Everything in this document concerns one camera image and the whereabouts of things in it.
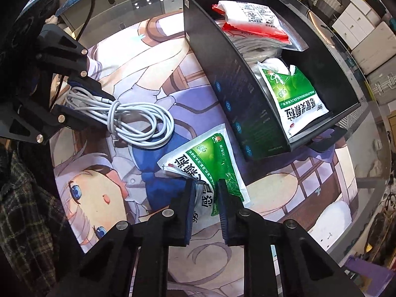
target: plaid shirt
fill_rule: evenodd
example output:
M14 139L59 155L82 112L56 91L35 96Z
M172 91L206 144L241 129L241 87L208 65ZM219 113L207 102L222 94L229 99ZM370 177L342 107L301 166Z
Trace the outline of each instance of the plaid shirt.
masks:
M55 265L65 227L69 224L61 202L36 184L15 152L0 145L0 246L37 297L57 281Z

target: black box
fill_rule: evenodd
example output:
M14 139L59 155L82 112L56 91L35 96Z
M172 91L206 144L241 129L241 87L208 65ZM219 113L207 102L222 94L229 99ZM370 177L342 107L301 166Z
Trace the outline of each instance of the black box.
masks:
M218 1L183 0L185 37L221 103L245 158L261 159L302 145L311 146L316 151L328 149L346 132L335 124L357 109L360 103L348 77L318 33L280 0L233 0L269 6L309 46L302 52L283 50L282 59L304 73L329 113L288 139L267 86L259 84L241 54L216 24L215 20L221 16L212 10L212 5ZM312 142L329 128L335 130L330 139Z

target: cold medicine granules packet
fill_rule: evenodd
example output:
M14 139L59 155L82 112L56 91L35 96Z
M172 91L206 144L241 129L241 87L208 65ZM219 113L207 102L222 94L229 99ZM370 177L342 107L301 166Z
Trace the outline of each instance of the cold medicine granules packet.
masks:
M280 74L271 65L260 62L257 65L275 100L288 138L329 112L310 81L296 66L290 66L290 74Z
M196 178L208 184L197 188L193 234L220 222L215 202L217 181L220 178L226 180L228 192L239 196L245 206L250 202L235 163L225 124L212 128L164 155L158 161L158 165L165 171L186 178Z

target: desk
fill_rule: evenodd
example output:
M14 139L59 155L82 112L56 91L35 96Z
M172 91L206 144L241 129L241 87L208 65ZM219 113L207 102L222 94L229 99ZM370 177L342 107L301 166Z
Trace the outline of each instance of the desk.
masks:
M340 262L382 198L389 177L389 144L375 124L378 106L366 98L363 76L349 53L305 6L297 0L284 1L305 15L312 28L323 29L323 41L342 62L362 106L340 122L348 130L345 139L324 153L301 147L247 163L231 129L228 135L251 208L269 220L297 220ZM121 101L139 99L168 108L177 122L174 141L180 145L226 122L205 73L183 39L181 2L126 1L94 17L81 40L89 48L89 75L106 80L103 88ZM383 144L379 151L373 149L375 139ZM58 190L84 251L117 221L144 221L155 212L147 192L166 187L169 179L156 165L166 148L163 153L147 153L128 148L105 130L92 129L83 133L64 129L50 145ZM381 170L370 173L377 161L382 162ZM369 174L375 177L361 180ZM368 190L368 184L374 186ZM70 192L76 185L82 194L79 204ZM188 247L170 248L169 256L170 296L243 293L243 249L225 246L219 223L194 234ZM276 251L273 256L279 274Z

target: anime girl eye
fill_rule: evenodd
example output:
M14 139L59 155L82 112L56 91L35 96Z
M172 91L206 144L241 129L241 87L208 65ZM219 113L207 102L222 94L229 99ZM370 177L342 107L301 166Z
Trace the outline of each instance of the anime girl eye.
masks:
M78 200L82 197L82 192L81 192L80 187L77 184L75 184L75 185L72 185L72 184L73 184L73 182L69 182L70 194L72 195L73 200L78 203Z
M100 239L101 237L103 237L106 234L106 229L103 226L99 226L99 227L95 227L94 226L94 231L96 236L98 237L98 239Z

